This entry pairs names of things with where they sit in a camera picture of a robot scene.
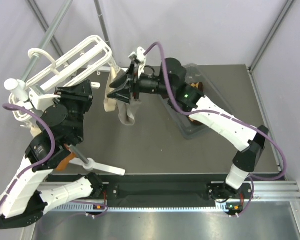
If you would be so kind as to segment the cream white ribbed sock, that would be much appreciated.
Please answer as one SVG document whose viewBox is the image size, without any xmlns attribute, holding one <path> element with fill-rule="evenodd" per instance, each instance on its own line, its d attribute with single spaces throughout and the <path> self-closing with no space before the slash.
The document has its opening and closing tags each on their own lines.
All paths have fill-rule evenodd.
<svg viewBox="0 0 300 240">
<path fill-rule="evenodd" d="M 125 71 L 119 66 L 112 65 L 110 67 L 110 73 L 105 87 L 103 106 L 106 112 L 114 112 L 118 110 L 118 118 L 120 122 L 125 126 L 133 126 L 136 122 L 136 114 L 142 105 L 140 100 L 133 101 L 130 104 L 107 97 L 107 94 L 114 89 L 110 87 L 110 84 L 116 77 L 124 75 Z"/>
</svg>

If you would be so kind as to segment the white plastic clip hanger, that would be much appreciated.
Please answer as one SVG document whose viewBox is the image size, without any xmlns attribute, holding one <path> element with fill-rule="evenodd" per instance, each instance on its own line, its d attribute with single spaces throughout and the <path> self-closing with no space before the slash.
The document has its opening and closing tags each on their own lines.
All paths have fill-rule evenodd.
<svg viewBox="0 0 300 240">
<path fill-rule="evenodd" d="M 111 47 L 98 35 L 86 37 L 64 55 L 54 58 L 50 53 L 41 48 L 28 50 L 28 57 L 44 58 L 49 65 L 27 80 L 25 90 L 30 92 L 30 87 L 37 87 L 43 94 L 52 94 L 55 87 L 71 87 L 80 84 L 90 75 L 100 71 L 106 65 L 114 63 Z M 27 102 L 18 100 L 12 93 L 8 103 L 24 107 L 33 111 L 30 98 Z"/>
</svg>

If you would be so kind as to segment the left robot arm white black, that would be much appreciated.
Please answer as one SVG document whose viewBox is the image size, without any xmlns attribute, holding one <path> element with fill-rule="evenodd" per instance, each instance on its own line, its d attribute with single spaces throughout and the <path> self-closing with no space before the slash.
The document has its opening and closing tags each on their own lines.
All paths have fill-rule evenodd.
<svg viewBox="0 0 300 240">
<path fill-rule="evenodd" d="M 18 105 L 3 105 L 6 110 L 31 115 L 41 132 L 30 142 L 20 168 L 0 194 L 0 230 L 27 227 L 60 205 L 96 199 L 104 192 L 103 181 L 94 172 L 80 174 L 74 182 L 52 190 L 38 190 L 48 175 L 70 160 L 70 146 L 83 142 L 84 115 L 93 101 L 92 83 L 86 79 L 74 86 L 58 87 L 55 95 L 42 116 Z"/>
</svg>

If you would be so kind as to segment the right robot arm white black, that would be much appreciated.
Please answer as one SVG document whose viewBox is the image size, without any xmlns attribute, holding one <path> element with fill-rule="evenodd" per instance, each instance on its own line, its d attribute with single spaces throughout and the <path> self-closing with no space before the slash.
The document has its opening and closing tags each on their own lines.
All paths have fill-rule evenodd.
<svg viewBox="0 0 300 240">
<path fill-rule="evenodd" d="M 210 191 L 212 198 L 235 198 L 242 191 L 246 178 L 255 167 L 265 149 L 269 129 L 245 126 L 243 122 L 216 105 L 203 91 L 186 82 L 187 70 L 175 58 L 166 58 L 159 75 L 147 75 L 140 69 L 141 63 L 133 60 L 122 76 L 109 85 L 107 97 L 131 104 L 140 94 L 168 97 L 168 103 L 176 112 L 200 122 L 228 140 L 236 149 L 230 171 L 221 187 Z"/>
</svg>

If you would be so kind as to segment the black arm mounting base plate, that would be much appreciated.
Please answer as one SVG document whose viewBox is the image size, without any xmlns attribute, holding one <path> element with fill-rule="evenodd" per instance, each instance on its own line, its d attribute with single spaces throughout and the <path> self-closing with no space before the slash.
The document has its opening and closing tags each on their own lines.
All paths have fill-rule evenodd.
<svg viewBox="0 0 300 240">
<path fill-rule="evenodd" d="M 104 198 L 113 208 L 190 208 L 213 207 L 225 200 L 241 203 L 251 195 L 247 183 L 231 193 L 223 183 L 111 182 Z"/>
</svg>

